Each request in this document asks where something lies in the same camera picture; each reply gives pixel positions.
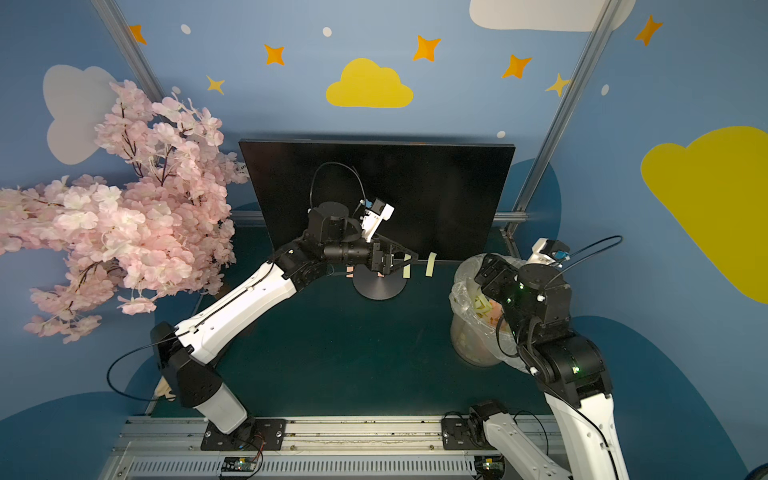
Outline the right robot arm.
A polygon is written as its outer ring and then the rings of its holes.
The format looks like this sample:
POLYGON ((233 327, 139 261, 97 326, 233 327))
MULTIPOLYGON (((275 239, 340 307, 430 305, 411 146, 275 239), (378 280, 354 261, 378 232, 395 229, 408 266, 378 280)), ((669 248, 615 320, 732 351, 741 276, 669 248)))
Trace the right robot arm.
POLYGON ((475 436, 496 449, 524 479, 626 479, 614 421, 613 385, 598 347, 571 326, 572 288, 555 266, 520 267, 488 253, 474 278, 502 307, 518 357, 554 414, 569 461, 546 455, 495 401, 475 405, 475 436))

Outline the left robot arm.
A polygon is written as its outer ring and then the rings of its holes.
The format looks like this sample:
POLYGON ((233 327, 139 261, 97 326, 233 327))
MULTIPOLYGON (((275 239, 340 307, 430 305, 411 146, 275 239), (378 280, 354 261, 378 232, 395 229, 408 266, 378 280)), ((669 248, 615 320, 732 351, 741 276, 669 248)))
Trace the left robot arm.
POLYGON ((151 333, 158 368, 185 408, 201 413, 222 435, 246 442, 246 408, 215 371, 214 360, 255 320, 325 276, 331 265, 362 265, 390 275, 417 260, 416 252, 378 234, 392 205, 359 202, 350 211, 324 202, 308 211, 301 236, 278 248, 239 286, 202 312, 176 325, 162 322, 151 333))

